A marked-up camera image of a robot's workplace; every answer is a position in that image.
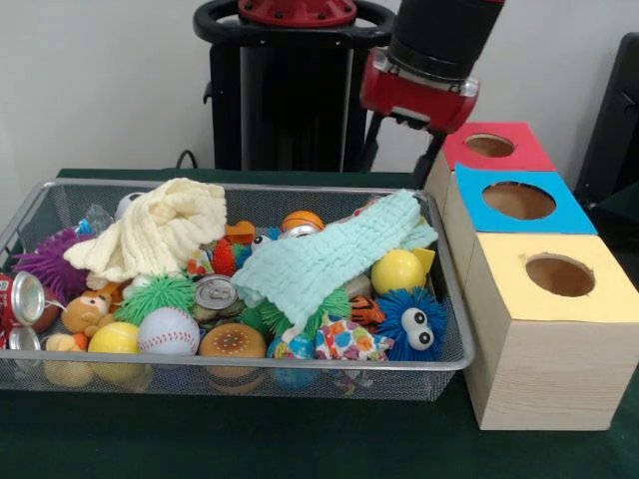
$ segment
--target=green tablecloth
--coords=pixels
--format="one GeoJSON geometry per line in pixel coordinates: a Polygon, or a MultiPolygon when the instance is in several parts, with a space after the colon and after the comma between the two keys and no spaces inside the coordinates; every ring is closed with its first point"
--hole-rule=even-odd
{"type": "MultiPolygon", "coordinates": [[[[407,175],[78,171],[67,178],[410,186],[407,175]]],[[[639,377],[610,431],[481,432],[463,376],[435,403],[3,392],[5,477],[639,477],[639,377]]]]}

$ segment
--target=wire mesh basket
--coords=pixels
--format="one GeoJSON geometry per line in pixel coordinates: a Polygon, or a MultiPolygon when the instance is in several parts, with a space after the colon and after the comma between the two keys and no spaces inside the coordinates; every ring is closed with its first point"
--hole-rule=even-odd
{"type": "MultiPolygon", "coordinates": [[[[74,226],[91,204],[114,211],[119,200],[157,187],[153,182],[56,180],[30,194],[0,235],[0,264],[32,251],[38,242],[74,226]]],[[[278,225],[290,212],[311,210],[327,223],[352,214],[371,196],[393,190],[223,185],[228,221],[248,220],[259,228],[278,225]]],[[[358,398],[433,401],[455,371],[466,367],[474,350],[465,307],[443,231],[431,198],[415,193],[422,213],[439,233],[429,279],[448,312],[442,354],[436,362],[247,359],[154,354],[66,353],[0,350],[0,389],[34,391],[145,392],[162,394],[246,394],[308,398],[358,398]],[[91,371],[90,382],[61,386],[56,373],[91,371]]],[[[39,336],[44,341],[56,324],[39,336]]]]}

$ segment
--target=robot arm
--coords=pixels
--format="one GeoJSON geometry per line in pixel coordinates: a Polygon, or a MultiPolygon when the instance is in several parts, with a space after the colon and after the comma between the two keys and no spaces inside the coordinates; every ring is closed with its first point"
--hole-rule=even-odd
{"type": "Polygon", "coordinates": [[[433,135],[415,169],[425,183],[445,137],[472,112],[479,82],[470,72],[479,58],[505,0],[403,0],[386,50],[368,59],[361,103],[374,112],[364,144],[372,166],[376,135],[385,117],[433,135]]]}

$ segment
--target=can lid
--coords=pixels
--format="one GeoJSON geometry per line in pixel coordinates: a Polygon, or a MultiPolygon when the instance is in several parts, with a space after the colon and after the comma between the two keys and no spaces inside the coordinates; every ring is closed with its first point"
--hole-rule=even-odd
{"type": "Polygon", "coordinates": [[[298,227],[291,228],[290,230],[283,232],[278,240],[285,240],[287,238],[301,238],[307,237],[319,233],[320,229],[313,225],[299,225],[298,227]]]}
{"type": "Polygon", "coordinates": [[[16,319],[25,326],[35,324],[44,312],[44,302],[44,287],[40,279],[25,271],[16,274],[11,291],[11,304],[16,319]]]}
{"type": "Polygon", "coordinates": [[[198,281],[196,303],[206,309],[226,309],[238,299],[238,292],[228,276],[212,274],[198,281]]]}
{"type": "Polygon", "coordinates": [[[16,326],[9,333],[9,349],[39,351],[40,340],[32,327],[16,326]]]}

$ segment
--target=yellow square top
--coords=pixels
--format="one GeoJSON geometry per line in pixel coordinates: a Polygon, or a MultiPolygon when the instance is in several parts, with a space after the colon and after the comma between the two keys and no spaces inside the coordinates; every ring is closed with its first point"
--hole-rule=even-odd
{"type": "Polygon", "coordinates": [[[639,293],[600,237],[477,236],[513,319],[639,322],[639,293]]]}

